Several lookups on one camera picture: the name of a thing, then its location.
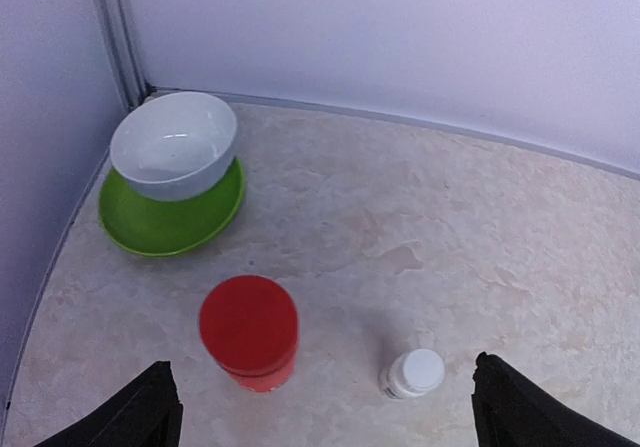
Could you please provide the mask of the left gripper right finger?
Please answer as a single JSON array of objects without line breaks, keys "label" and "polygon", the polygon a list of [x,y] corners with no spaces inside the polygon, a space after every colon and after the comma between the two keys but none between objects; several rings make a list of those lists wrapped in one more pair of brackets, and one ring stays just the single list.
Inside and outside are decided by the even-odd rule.
[{"label": "left gripper right finger", "polygon": [[633,446],[568,408],[499,356],[476,358],[471,395],[480,446]]}]

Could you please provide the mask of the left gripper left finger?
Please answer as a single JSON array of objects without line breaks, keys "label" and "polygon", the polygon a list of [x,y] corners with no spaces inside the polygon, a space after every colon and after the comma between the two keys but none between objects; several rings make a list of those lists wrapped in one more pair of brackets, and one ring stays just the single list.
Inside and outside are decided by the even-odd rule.
[{"label": "left gripper left finger", "polygon": [[171,363],[157,361],[92,413],[42,446],[177,446],[183,405]]}]

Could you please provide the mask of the white pill bottle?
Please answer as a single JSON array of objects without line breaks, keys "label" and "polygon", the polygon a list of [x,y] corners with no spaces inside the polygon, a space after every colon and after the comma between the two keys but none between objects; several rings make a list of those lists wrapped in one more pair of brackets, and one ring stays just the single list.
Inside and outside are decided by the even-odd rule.
[{"label": "white pill bottle", "polygon": [[391,399],[411,399],[437,389],[445,378],[443,358],[430,349],[415,349],[397,357],[380,374],[383,394]]}]

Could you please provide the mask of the red pill bottle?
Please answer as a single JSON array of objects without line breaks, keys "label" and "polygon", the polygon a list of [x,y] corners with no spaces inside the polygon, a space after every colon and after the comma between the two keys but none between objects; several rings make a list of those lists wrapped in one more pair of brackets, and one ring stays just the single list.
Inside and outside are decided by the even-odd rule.
[{"label": "red pill bottle", "polygon": [[294,371],[298,312],[268,278],[242,275],[216,286],[201,306],[199,332],[214,361],[244,389],[271,392]]}]

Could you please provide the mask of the green plate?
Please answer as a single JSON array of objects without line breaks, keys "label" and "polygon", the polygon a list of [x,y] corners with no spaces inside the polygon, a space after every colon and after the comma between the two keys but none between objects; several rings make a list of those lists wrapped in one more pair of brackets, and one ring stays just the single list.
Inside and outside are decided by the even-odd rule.
[{"label": "green plate", "polygon": [[136,193],[115,170],[102,183],[98,218],[107,236],[123,250],[145,257],[190,252],[220,234],[236,217],[245,193],[238,158],[205,193],[184,201],[161,202]]}]

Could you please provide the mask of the white bowl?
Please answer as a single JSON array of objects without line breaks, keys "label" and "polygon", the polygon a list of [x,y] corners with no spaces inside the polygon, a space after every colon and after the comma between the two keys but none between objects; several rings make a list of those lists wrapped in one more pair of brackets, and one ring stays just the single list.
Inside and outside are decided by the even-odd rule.
[{"label": "white bowl", "polygon": [[131,112],[110,142],[113,168],[140,195],[175,202],[201,195],[235,158],[238,121],[223,100],[178,92]]}]

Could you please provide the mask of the left aluminium frame post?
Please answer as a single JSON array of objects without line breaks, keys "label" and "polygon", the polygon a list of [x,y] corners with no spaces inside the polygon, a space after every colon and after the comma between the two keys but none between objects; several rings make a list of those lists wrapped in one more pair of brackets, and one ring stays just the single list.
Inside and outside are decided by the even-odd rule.
[{"label": "left aluminium frame post", "polygon": [[145,78],[129,0],[94,0],[117,90],[128,111],[153,92]]}]

